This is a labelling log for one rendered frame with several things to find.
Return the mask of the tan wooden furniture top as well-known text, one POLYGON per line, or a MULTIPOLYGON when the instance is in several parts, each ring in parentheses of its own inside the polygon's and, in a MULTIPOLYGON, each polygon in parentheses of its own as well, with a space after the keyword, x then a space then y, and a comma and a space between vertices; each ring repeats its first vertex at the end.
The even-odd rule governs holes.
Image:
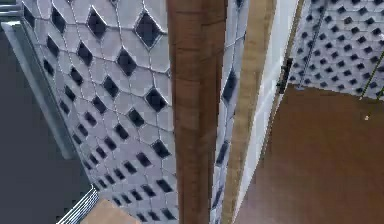
POLYGON ((80 224, 141 224, 108 200, 100 199, 80 224))

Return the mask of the thin dark pole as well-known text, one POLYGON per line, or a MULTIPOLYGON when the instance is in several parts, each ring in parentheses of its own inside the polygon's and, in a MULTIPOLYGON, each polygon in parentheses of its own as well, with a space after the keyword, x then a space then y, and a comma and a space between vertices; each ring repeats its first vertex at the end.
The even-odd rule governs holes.
POLYGON ((313 31, 313 38, 312 40, 310 41, 311 45, 310 45, 310 48, 309 48, 309 52, 308 52, 308 55, 306 57, 306 61, 305 61, 305 66, 304 66, 304 69, 303 69, 303 73, 302 73, 302 76, 300 78, 300 81, 299 81, 299 84, 296 86, 296 89, 299 90, 299 91, 302 91, 304 90, 304 86, 303 86, 303 82, 304 82, 304 79, 305 79, 305 76, 306 76, 306 72, 307 72, 307 69, 308 69, 308 66, 309 66, 309 63, 311 61, 311 57, 312 57, 312 54, 313 54, 313 50, 314 50, 314 47, 316 45, 316 41, 317 41, 317 38, 318 38, 318 35, 319 35, 319 31, 320 31, 320 28, 321 28, 321 24, 323 22, 323 19, 324 19, 324 15, 325 15, 325 12, 327 10, 327 7, 328 7, 328 3, 329 3, 329 0, 324 0, 323 1, 323 5, 320 7, 320 9, 318 10, 320 12, 320 17, 317 21, 317 23, 314 25, 314 27, 312 28, 312 31, 313 31))

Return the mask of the white ribbed rack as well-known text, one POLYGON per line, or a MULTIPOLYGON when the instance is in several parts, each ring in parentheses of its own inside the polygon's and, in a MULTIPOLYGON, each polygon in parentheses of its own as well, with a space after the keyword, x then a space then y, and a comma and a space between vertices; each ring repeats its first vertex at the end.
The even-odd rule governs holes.
POLYGON ((90 190, 63 217, 60 217, 55 224, 80 224, 98 201, 98 191, 94 186, 91 186, 90 190))

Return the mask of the brown wooden door frame post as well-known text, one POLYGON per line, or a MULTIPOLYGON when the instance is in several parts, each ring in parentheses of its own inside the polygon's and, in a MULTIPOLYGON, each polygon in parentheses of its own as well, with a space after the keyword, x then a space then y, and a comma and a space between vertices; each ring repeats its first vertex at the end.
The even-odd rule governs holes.
POLYGON ((209 224, 228 0, 167 0, 180 224, 209 224))

